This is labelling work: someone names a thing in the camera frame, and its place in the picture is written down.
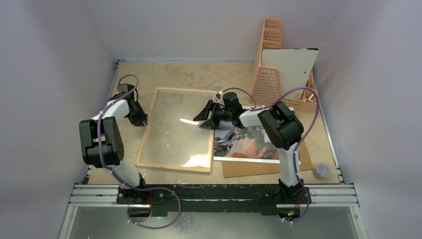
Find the white wooden picture frame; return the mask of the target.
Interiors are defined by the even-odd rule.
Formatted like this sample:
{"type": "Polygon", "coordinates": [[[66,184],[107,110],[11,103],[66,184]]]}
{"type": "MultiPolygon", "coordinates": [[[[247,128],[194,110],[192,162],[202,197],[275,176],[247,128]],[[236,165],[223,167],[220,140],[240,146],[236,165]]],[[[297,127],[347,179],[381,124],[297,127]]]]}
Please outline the white wooden picture frame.
{"type": "Polygon", "coordinates": [[[193,118],[215,91],[157,87],[136,166],[209,173],[214,131],[193,118]]]}

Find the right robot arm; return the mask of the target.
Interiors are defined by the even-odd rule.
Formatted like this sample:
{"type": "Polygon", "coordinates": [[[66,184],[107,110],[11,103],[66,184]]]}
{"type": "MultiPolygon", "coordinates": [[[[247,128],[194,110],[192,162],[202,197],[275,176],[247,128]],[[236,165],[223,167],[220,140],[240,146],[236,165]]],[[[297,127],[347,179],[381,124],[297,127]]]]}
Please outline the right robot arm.
{"type": "Polygon", "coordinates": [[[280,198],[290,203],[299,196],[304,186],[297,151],[304,127],[283,101],[277,100],[259,109],[245,109],[235,92],[220,93],[214,100],[208,100],[193,121],[199,121],[200,128],[206,129],[217,129],[221,121],[238,128],[262,127],[279,154],[280,198]]]}

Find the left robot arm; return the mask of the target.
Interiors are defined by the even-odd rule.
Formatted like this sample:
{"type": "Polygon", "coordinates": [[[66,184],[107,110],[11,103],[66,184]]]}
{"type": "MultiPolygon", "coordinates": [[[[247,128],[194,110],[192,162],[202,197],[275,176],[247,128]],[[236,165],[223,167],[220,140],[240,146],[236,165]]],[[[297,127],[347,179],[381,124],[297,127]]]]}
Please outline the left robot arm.
{"type": "Polygon", "coordinates": [[[146,126],[148,115],[138,102],[136,87],[131,84],[118,86],[118,93],[110,98],[106,107],[91,119],[79,123],[82,158],[86,165],[102,168],[110,173],[129,197],[141,204],[148,199],[148,190],[140,173],[124,159],[124,145],[119,123],[127,118],[133,126],[146,126]]]}

